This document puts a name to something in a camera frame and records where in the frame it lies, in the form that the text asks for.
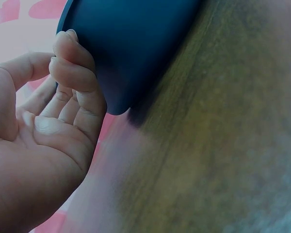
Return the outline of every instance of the dark blue plastic case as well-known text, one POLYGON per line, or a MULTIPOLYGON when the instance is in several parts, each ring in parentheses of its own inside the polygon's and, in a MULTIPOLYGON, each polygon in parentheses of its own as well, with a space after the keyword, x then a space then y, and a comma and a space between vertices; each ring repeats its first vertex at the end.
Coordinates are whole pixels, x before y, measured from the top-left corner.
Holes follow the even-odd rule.
POLYGON ((74 29, 95 59, 108 113, 127 111, 162 72, 199 0, 68 0, 58 30, 74 29))

